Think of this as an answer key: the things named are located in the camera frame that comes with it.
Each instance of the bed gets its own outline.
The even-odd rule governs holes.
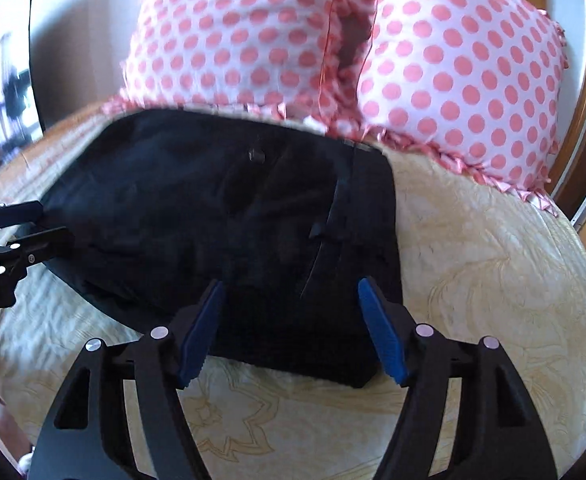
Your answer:
[[[0,202],[36,200],[112,120],[95,104],[52,128],[0,170]],[[586,448],[586,253],[575,230],[561,214],[478,186],[428,157],[381,149],[394,174],[405,304],[417,322],[449,338],[499,338],[563,474]],[[10,236],[0,231],[0,244]],[[0,396],[36,442],[84,343],[139,334],[43,265],[29,270],[17,297],[0,310]],[[300,478],[346,480],[372,478],[404,394],[381,373],[353,390],[208,357],[180,400],[213,478],[284,479],[292,468]],[[458,400],[453,380],[433,472],[448,464]],[[152,474],[132,384],[126,402],[137,464]]]

